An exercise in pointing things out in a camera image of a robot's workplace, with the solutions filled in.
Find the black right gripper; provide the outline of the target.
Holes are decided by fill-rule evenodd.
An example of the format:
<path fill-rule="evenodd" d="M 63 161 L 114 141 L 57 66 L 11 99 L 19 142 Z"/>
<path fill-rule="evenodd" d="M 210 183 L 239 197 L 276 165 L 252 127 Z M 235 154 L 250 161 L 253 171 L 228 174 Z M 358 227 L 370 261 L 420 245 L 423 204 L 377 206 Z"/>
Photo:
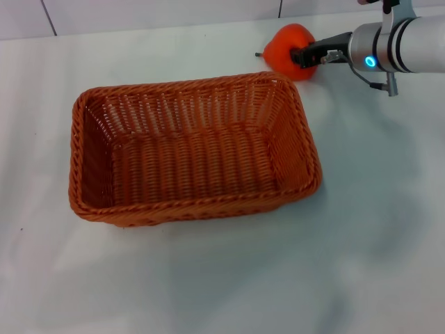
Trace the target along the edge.
<path fill-rule="evenodd" d="M 305 49 L 293 48 L 289 52 L 291 60 L 300 69 L 327 63 L 349 63 L 349 43 L 352 34 L 352 32 L 346 32 L 317 40 L 312 45 L 312 54 Z"/>

